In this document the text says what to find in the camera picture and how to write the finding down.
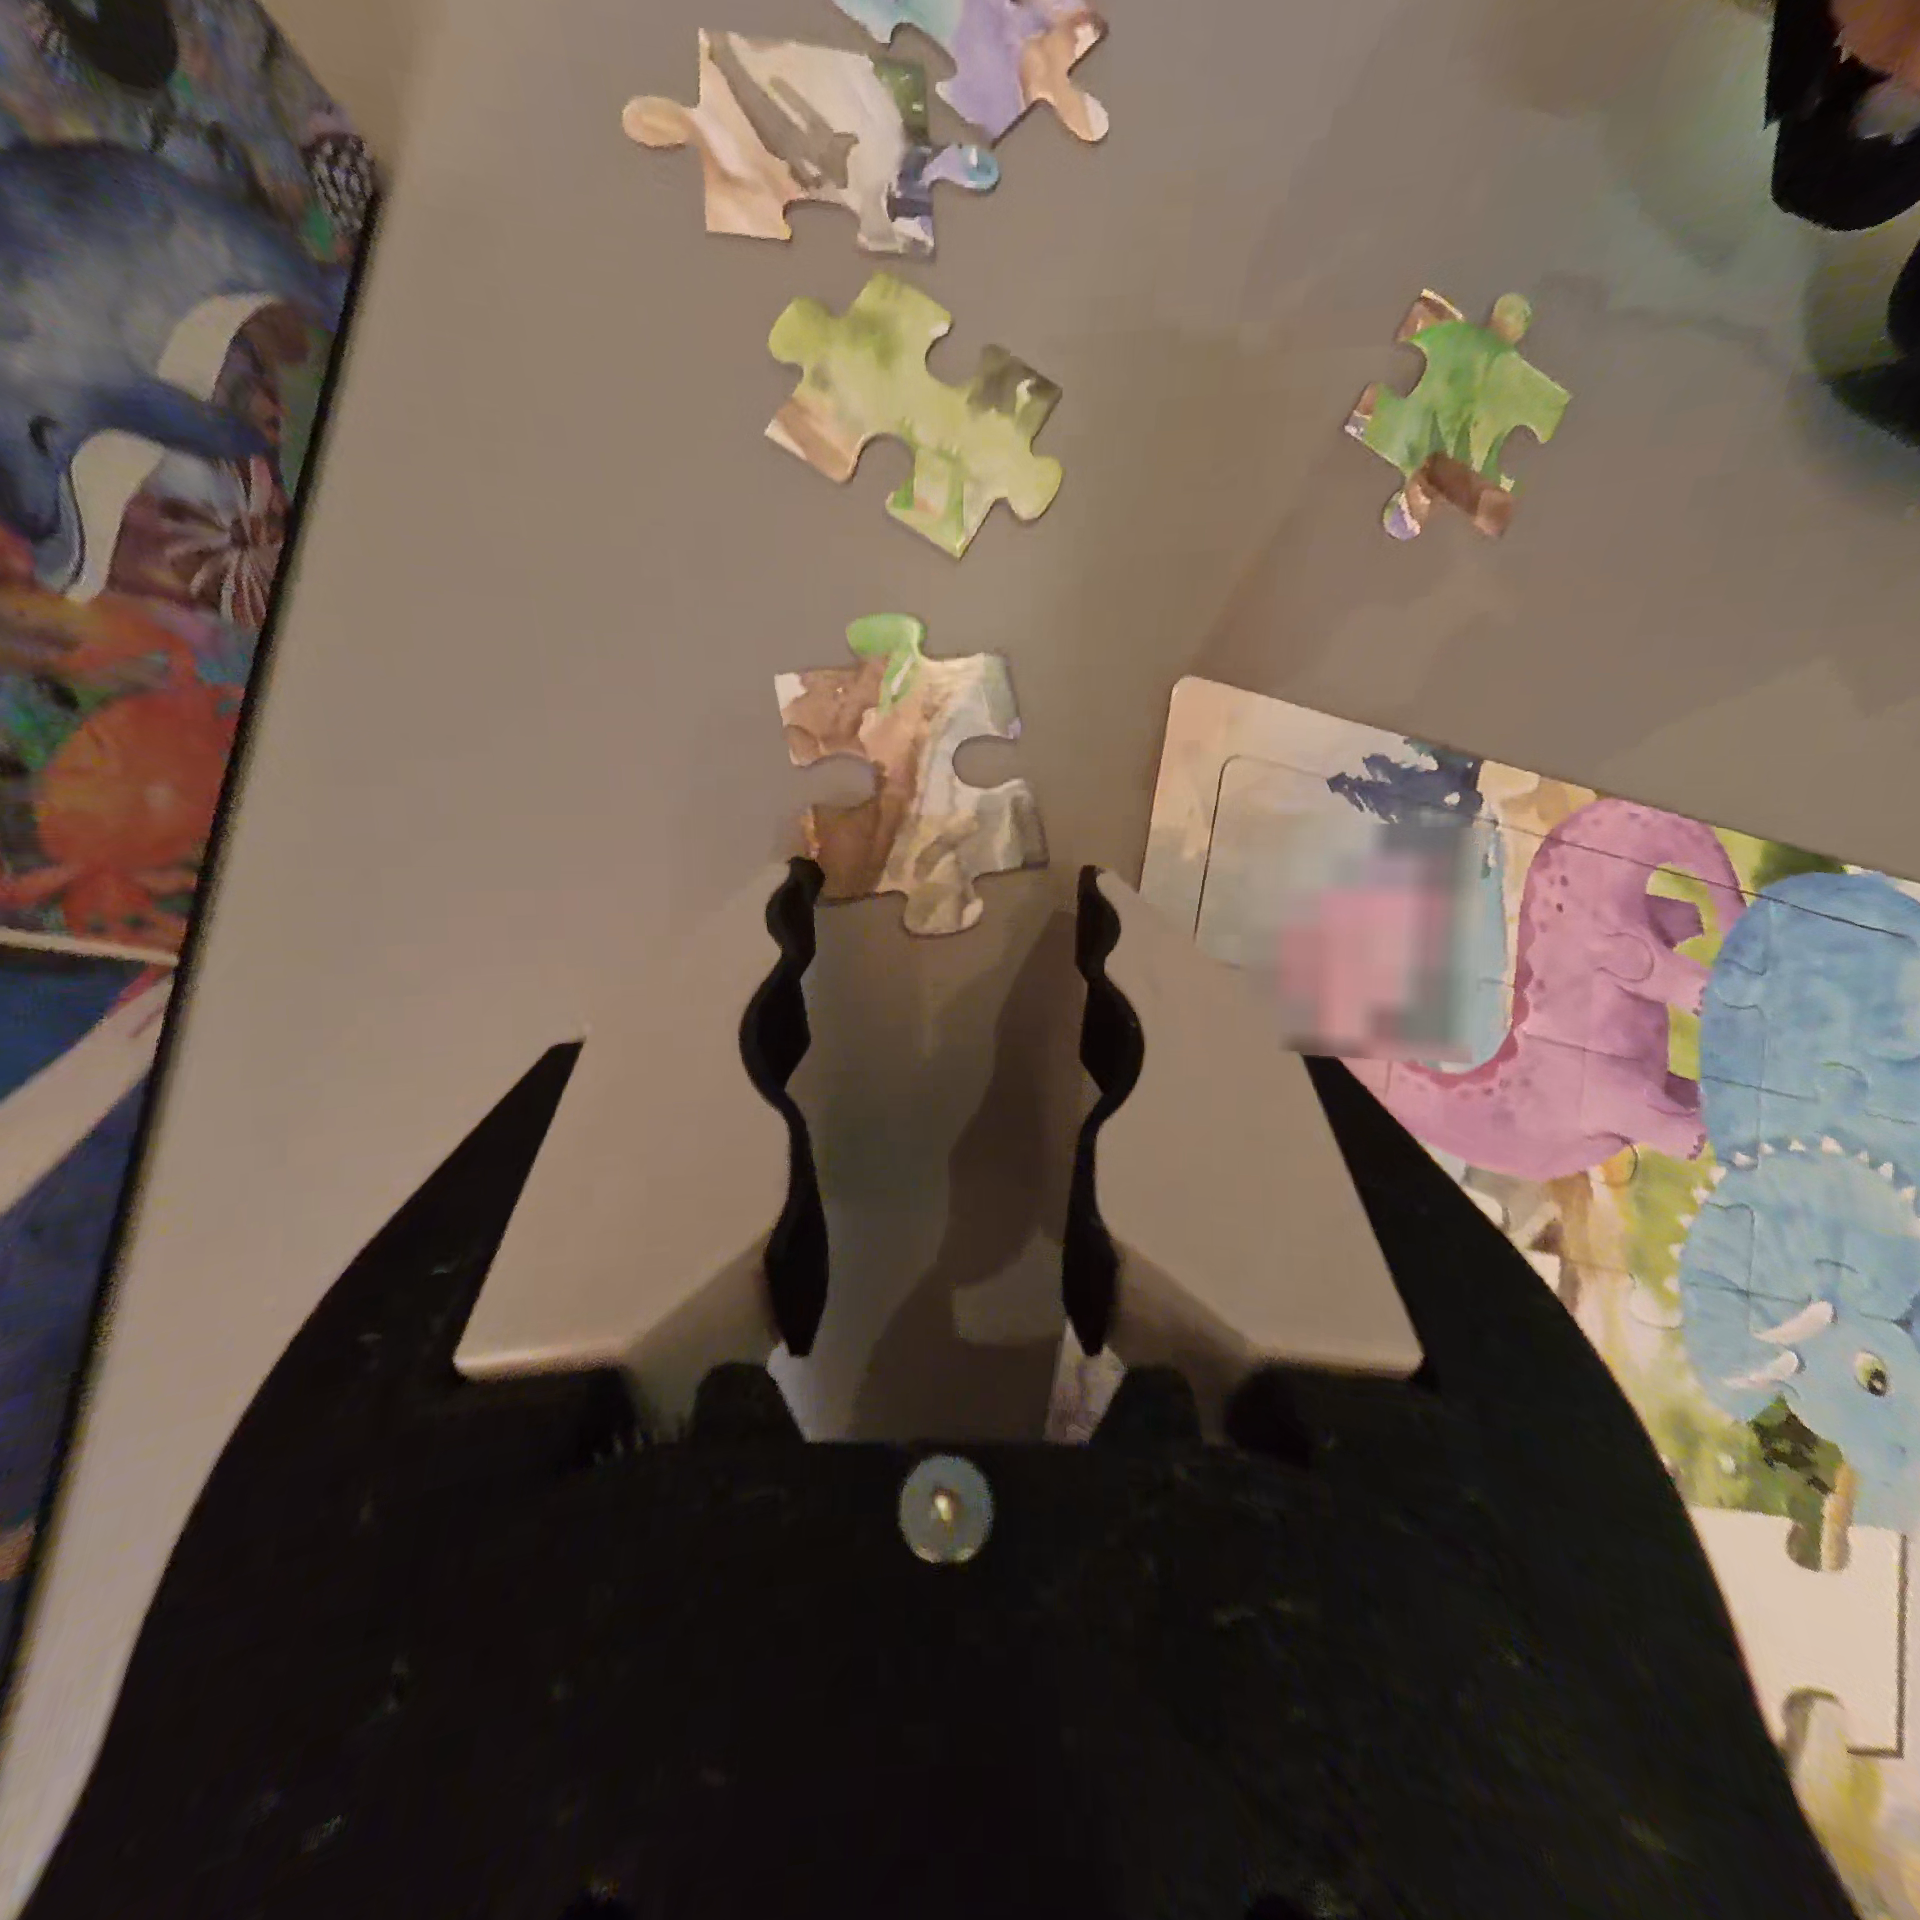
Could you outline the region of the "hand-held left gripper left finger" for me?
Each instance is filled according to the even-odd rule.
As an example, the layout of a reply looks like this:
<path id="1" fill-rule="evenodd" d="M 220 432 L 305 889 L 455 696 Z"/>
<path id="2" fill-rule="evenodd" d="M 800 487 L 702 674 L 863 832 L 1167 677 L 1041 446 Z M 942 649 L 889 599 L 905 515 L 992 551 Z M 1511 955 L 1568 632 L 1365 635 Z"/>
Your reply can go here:
<path id="1" fill-rule="evenodd" d="M 809 858 L 756 873 L 588 1026 L 455 1352 L 465 1379 L 612 1370 L 645 1421 L 685 1421 L 712 1368 L 809 1352 L 828 1234 L 790 1082 L 823 887 Z"/>

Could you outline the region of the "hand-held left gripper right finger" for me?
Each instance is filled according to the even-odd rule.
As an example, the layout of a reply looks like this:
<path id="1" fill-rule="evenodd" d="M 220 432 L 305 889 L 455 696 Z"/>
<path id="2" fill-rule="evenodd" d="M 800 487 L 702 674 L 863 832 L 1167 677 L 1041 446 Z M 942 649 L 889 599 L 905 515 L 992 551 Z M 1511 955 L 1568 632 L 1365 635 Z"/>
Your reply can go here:
<path id="1" fill-rule="evenodd" d="M 1258 1373 L 1407 1381 L 1424 1350 L 1305 1059 L 1248 979 L 1110 872 L 1074 887 L 1092 1103 L 1062 1223 L 1058 1418 L 1167 1368 L 1220 1421 Z"/>

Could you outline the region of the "dinosaur jigsaw puzzle board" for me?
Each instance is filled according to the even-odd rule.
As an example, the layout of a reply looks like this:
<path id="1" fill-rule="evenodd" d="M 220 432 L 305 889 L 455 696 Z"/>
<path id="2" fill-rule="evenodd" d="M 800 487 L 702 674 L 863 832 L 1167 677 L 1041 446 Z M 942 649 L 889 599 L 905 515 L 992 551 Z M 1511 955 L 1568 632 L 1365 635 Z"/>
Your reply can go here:
<path id="1" fill-rule="evenodd" d="M 1623 1391 L 1860 1915 L 1914 1915 L 1914 882 L 1181 680 L 1143 896 Z"/>

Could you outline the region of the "brown and grey puzzle piece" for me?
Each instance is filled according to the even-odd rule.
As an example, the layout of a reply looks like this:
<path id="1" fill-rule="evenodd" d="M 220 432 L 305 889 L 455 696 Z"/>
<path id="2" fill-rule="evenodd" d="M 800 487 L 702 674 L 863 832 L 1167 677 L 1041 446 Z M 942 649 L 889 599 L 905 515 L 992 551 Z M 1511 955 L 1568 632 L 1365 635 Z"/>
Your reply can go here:
<path id="1" fill-rule="evenodd" d="M 860 761 L 860 802 L 809 806 L 800 841 L 831 904 L 895 896 L 903 930 L 945 939 L 983 920 L 977 886 L 1049 862 L 1026 779 L 974 785 L 956 767 L 977 742 L 1021 734 L 1000 655 L 932 657 L 926 622 L 869 613 L 847 625 L 847 661 L 774 677 L 785 758 L 798 769 Z"/>

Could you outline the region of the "green and brown puzzle piece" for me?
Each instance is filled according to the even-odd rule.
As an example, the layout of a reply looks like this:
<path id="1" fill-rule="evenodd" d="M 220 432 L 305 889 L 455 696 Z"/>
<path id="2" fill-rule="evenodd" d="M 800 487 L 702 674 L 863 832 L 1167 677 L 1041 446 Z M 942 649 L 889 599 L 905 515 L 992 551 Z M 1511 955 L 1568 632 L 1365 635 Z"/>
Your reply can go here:
<path id="1" fill-rule="evenodd" d="M 1398 325 L 1397 344 L 1421 360 L 1413 386 L 1367 384 L 1344 424 L 1345 438 L 1398 475 L 1384 501 L 1388 537 L 1418 537 L 1438 511 L 1454 511 L 1482 537 L 1501 537 L 1516 512 L 1516 480 L 1504 466 L 1513 435 L 1548 445 L 1570 394 L 1536 368 L 1525 342 L 1530 303 L 1504 294 L 1480 320 L 1424 291 Z"/>

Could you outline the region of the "purple puzzle piece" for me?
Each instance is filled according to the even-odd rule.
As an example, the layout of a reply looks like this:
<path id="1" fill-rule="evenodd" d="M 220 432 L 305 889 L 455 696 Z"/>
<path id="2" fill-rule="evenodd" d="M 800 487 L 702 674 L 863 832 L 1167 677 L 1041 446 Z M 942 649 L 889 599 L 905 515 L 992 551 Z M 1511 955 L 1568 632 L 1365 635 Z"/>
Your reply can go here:
<path id="1" fill-rule="evenodd" d="M 940 99 L 989 142 L 1032 109 L 1053 111 L 1076 139 L 1110 131 L 1106 106 L 1082 93 L 1074 69 L 1109 38 L 1109 18 L 1074 3 L 836 3 L 876 43 L 917 33 L 950 63 Z"/>

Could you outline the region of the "light green puzzle piece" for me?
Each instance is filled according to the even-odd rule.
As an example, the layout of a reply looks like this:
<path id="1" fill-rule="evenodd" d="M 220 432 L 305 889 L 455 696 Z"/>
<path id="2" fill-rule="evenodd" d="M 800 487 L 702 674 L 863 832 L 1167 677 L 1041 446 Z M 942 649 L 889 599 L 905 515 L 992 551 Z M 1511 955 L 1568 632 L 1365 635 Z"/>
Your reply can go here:
<path id="1" fill-rule="evenodd" d="M 1034 439 L 1062 394 L 996 345 L 967 381 L 936 377 L 927 355 L 950 325 L 929 295 L 884 273 L 842 309 L 789 303 L 765 345 L 794 384 L 764 435 L 834 485 L 857 474 L 865 446 L 897 445 L 906 472 L 887 512 L 959 561 L 996 509 L 1030 523 L 1053 505 L 1064 469 Z"/>

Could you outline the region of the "printed jigsaw puzzle box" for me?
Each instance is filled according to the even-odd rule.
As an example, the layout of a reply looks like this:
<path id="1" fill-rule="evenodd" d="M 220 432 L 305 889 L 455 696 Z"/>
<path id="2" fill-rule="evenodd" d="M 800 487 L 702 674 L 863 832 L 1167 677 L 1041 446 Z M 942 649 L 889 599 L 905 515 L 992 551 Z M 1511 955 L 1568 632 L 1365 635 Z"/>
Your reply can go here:
<path id="1" fill-rule="evenodd" d="M 7 1686 L 377 194 L 265 5 L 1 5 Z"/>

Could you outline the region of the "grey and tan puzzle piece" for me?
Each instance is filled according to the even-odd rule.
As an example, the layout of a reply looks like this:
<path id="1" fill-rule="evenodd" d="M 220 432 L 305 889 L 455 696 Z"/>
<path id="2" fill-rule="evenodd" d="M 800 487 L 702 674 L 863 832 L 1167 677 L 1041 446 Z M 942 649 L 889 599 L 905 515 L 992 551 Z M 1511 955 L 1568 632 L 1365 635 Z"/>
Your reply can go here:
<path id="1" fill-rule="evenodd" d="M 695 154 L 709 233 L 789 243 L 792 207 L 842 211 L 869 257 L 929 259 L 935 192 L 994 192 L 996 155 L 936 142 L 924 65 L 815 42 L 700 30 L 700 96 L 641 95 L 618 115 L 632 144 Z"/>

